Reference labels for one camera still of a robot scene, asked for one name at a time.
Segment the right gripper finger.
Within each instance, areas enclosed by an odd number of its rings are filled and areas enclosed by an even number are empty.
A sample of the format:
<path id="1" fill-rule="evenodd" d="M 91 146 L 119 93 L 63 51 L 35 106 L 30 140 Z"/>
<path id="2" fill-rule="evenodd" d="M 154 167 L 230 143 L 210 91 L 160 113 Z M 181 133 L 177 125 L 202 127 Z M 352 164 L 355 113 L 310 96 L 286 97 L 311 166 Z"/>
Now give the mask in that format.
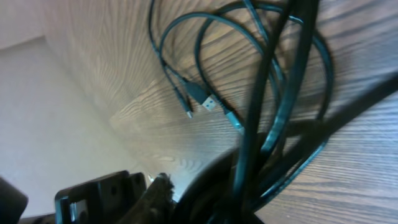
<path id="1" fill-rule="evenodd" d="M 166 224 L 174 210 L 174 185 L 166 173 L 160 173 L 136 204 L 117 224 Z"/>

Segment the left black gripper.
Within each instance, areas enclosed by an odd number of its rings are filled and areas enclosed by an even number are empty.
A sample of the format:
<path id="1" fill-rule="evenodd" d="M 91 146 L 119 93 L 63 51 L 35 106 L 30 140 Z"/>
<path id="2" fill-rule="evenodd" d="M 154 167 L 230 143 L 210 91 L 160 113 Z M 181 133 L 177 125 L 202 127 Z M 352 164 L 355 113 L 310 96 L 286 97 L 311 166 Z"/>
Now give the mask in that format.
<path id="1" fill-rule="evenodd" d="M 117 223 L 145 191 L 143 173 L 114 172 L 60 190 L 54 213 L 21 218 L 19 223 Z"/>

